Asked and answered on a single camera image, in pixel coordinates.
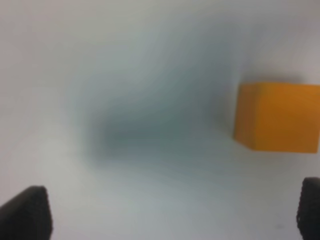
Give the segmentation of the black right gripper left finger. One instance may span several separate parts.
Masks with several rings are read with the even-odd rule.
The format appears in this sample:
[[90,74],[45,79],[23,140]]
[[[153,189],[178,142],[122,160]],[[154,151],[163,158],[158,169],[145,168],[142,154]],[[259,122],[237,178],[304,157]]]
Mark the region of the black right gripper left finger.
[[30,186],[0,206],[2,240],[50,240],[53,219],[47,189]]

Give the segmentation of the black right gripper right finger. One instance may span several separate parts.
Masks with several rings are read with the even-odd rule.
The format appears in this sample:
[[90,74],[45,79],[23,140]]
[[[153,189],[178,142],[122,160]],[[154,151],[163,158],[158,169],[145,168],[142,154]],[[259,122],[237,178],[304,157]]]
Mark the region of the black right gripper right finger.
[[303,180],[296,222],[303,240],[320,240],[319,177],[306,177]]

